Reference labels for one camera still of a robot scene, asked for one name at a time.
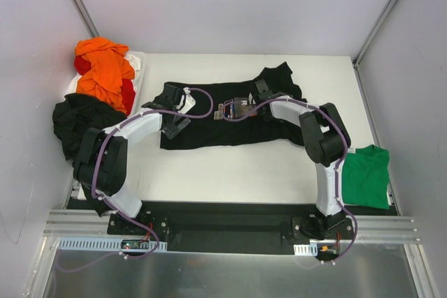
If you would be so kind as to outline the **black printed t shirt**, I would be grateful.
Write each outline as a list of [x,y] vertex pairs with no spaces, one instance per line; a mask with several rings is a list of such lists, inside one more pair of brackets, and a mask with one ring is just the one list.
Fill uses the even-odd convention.
[[290,122],[272,118],[266,120],[254,114],[243,121],[231,122],[223,120],[218,112],[221,106],[229,101],[235,104],[233,109],[239,107],[239,101],[245,99],[248,103],[254,102],[252,90],[254,83],[263,80],[269,89],[291,95],[297,100],[304,100],[301,88],[293,83],[293,71],[286,62],[275,68],[264,68],[252,80],[243,82],[227,82],[214,84],[187,84],[169,82],[181,88],[199,88],[206,91],[213,100],[214,109],[211,115],[203,119],[193,119],[173,139],[165,134],[161,135],[160,148],[165,150],[190,150],[201,147],[237,146],[255,144],[274,140],[289,140],[298,146],[303,145],[302,133],[299,126]]

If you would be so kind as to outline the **right aluminium frame post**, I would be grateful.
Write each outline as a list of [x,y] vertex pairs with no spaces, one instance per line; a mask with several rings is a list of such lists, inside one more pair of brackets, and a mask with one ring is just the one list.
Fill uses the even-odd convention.
[[356,56],[353,58],[354,69],[357,69],[361,64],[362,60],[365,58],[373,42],[376,40],[381,30],[385,27],[386,22],[388,21],[393,11],[397,7],[399,1],[400,0],[387,0],[387,2],[385,3],[384,7],[379,13],[379,16],[377,17],[372,28],[370,29],[364,43],[362,44]]

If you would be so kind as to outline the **red t shirt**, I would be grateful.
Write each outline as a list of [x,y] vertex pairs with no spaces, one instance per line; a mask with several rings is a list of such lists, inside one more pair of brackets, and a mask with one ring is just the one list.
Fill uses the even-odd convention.
[[74,67],[82,76],[78,81],[77,93],[96,97],[127,116],[135,97],[131,82],[135,72],[127,60],[124,59],[124,67],[116,66],[114,62],[93,70],[91,63],[83,56],[76,56]]

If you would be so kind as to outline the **white plastic bin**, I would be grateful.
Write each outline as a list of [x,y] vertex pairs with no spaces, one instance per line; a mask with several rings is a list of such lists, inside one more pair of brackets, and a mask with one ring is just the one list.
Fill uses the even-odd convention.
[[141,88],[141,85],[142,85],[142,81],[143,81],[144,76],[145,76],[145,66],[146,66],[146,60],[145,60],[146,59],[146,54],[145,53],[143,53],[143,52],[134,52],[134,51],[130,51],[130,53],[136,55],[139,58],[141,58],[141,60],[142,60],[142,70],[140,71],[140,77],[139,77],[139,80],[137,81],[137,89],[133,88],[133,90],[135,92],[135,97],[134,97],[133,102],[132,102],[132,108],[130,109],[130,111],[127,114],[127,116],[133,114],[137,110],[137,100],[138,100],[138,97],[139,97],[139,94],[140,94],[140,88]]

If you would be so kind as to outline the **plain black t shirt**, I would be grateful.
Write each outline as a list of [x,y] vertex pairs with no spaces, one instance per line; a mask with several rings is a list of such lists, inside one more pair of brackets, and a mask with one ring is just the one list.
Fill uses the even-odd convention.
[[66,160],[76,166],[82,140],[90,128],[102,130],[126,119],[123,112],[85,94],[68,94],[52,113],[53,129]]

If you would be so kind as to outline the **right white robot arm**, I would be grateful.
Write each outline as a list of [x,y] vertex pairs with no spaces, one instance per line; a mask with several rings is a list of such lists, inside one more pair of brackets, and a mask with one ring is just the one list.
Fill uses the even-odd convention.
[[251,92],[267,119],[287,121],[300,128],[303,146],[316,168],[316,208],[322,217],[314,221],[314,231],[321,238],[331,238],[339,230],[334,216],[344,206],[342,168],[351,145],[338,109],[332,103],[312,105],[296,100],[269,88],[264,80],[251,85]]

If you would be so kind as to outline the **aluminium rail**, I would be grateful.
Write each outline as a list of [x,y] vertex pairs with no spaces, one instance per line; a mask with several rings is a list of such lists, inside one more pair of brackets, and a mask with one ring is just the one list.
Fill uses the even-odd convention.
[[[302,224],[316,216],[313,204],[243,204],[212,202],[147,201],[142,224],[163,238],[180,231],[279,232],[301,239]],[[343,223],[336,226],[344,241],[355,237],[360,243],[417,244],[421,238],[412,217],[399,216],[394,208],[375,210],[349,207]],[[60,237],[142,237],[145,229],[107,211],[99,216],[73,200],[66,209],[53,209],[44,235]]]

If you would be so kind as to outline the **green folded t shirt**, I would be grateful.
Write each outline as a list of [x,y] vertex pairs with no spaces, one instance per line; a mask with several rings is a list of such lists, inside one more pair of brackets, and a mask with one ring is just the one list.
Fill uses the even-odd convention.
[[342,168],[342,199],[345,204],[389,209],[390,153],[373,144],[349,149]]

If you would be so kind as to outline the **orange t shirt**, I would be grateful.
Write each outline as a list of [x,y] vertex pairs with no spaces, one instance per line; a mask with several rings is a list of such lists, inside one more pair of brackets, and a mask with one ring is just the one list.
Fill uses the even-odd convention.
[[129,115],[135,98],[135,70],[126,59],[128,51],[127,45],[104,37],[79,41],[74,49],[75,68],[80,74],[76,92]]

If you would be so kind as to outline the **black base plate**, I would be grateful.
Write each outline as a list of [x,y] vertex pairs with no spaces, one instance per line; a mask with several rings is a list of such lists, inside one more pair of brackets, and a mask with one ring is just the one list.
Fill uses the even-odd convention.
[[151,228],[152,239],[180,252],[287,255],[312,240],[351,241],[354,230],[347,214],[324,219],[310,204],[146,201],[132,223],[98,200],[71,200],[68,207],[106,218],[108,235],[141,237]]

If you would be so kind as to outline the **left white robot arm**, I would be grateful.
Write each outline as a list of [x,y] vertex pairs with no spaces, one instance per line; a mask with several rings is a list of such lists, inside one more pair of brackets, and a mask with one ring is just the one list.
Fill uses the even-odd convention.
[[165,84],[160,95],[126,120],[104,129],[90,128],[84,134],[74,160],[74,179],[90,189],[85,195],[122,212],[124,227],[132,234],[144,232],[148,218],[140,213],[142,200],[126,177],[129,149],[159,131],[175,137],[191,122],[184,115],[195,104],[190,88]]

